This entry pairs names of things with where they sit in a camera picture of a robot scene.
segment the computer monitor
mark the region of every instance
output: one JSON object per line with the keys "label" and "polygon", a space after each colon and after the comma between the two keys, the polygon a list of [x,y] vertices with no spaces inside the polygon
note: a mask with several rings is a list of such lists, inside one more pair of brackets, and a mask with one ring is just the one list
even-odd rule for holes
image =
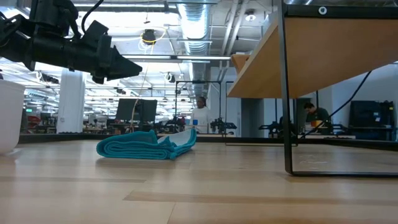
{"label": "computer monitor", "polygon": [[[132,109],[136,99],[120,99],[116,119],[131,120]],[[157,100],[139,100],[134,112],[134,121],[155,121]]]}
{"label": "computer monitor", "polygon": [[51,118],[51,114],[50,113],[40,113],[40,118],[41,118],[41,120]]}
{"label": "computer monitor", "polygon": [[107,127],[111,126],[111,124],[114,124],[114,123],[115,123],[114,119],[107,119],[106,120],[106,126]]}

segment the wooden table surface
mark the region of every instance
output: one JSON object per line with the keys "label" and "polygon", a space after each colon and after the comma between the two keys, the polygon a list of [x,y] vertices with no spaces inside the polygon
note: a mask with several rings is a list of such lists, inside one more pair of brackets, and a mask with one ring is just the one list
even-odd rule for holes
{"label": "wooden table surface", "polygon": [[[398,223],[398,180],[291,177],[283,147],[198,143],[175,161],[109,159],[97,141],[0,157],[0,223]],[[398,153],[299,145],[297,170],[398,172]]]}

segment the person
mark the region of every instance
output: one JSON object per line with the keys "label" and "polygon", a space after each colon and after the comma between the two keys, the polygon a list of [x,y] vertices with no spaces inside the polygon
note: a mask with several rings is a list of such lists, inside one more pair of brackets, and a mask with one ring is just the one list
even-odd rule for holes
{"label": "person", "polygon": [[304,109],[307,112],[307,118],[305,122],[327,121],[329,118],[329,113],[326,109],[317,108],[310,102],[304,104]]}
{"label": "person", "polygon": [[210,109],[207,108],[206,105],[206,98],[203,96],[197,98],[197,108],[193,109],[191,120],[192,124],[195,125],[197,132],[202,134],[208,133],[208,126],[212,119]]}

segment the black cable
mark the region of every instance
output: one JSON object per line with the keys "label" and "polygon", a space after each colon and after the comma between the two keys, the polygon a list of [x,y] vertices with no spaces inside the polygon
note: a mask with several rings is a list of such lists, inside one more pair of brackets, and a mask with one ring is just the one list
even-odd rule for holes
{"label": "black cable", "polygon": [[357,92],[359,91],[359,89],[361,89],[363,83],[365,83],[366,79],[368,79],[368,76],[373,72],[373,70],[369,71],[366,76],[363,78],[361,84],[359,84],[359,86],[357,87],[357,89],[355,90],[355,92],[353,93],[353,95],[343,104],[341,105],[335,112],[333,112],[331,115],[329,115],[329,117],[325,120],[323,120],[320,124],[318,124],[318,126],[316,126],[315,128],[313,128],[311,131],[305,133],[303,136],[301,136],[301,139],[303,139],[305,136],[309,135],[310,133],[316,131],[320,126],[322,126],[325,121],[328,121],[333,115],[335,115],[337,112],[339,112],[341,109],[343,109],[343,107],[345,107],[349,102],[351,102],[351,100],[353,100],[353,98],[355,97],[355,95],[357,94]]}
{"label": "black cable", "polygon": [[2,12],[0,12],[0,17],[2,17],[3,19],[7,19],[7,17]]}
{"label": "black cable", "polygon": [[98,6],[100,6],[100,4],[102,4],[102,2],[104,2],[104,0],[99,0],[86,14],[85,16],[83,16],[83,19],[81,20],[81,29],[83,30],[83,33],[86,33],[86,29],[85,29],[85,22],[87,20],[87,17],[95,10],[98,8]]}

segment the black monitor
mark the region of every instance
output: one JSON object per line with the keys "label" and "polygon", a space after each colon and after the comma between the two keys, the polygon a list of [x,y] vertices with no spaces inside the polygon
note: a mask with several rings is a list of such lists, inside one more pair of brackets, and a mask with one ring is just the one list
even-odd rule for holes
{"label": "black monitor", "polygon": [[[131,120],[136,99],[120,99],[116,119]],[[139,100],[134,112],[134,121],[155,121],[157,100]]]}
{"label": "black monitor", "polygon": [[350,127],[380,127],[381,106],[376,101],[352,101],[349,108]]}
{"label": "black monitor", "polygon": [[51,118],[51,114],[50,113],[40,113],[40,119],[47,119],[47,118]]}
{"label": "black monitor", "polygon": [[114,119],[107,119],[106,120],[106,126],[109,127],[111,124],[114,124]]}

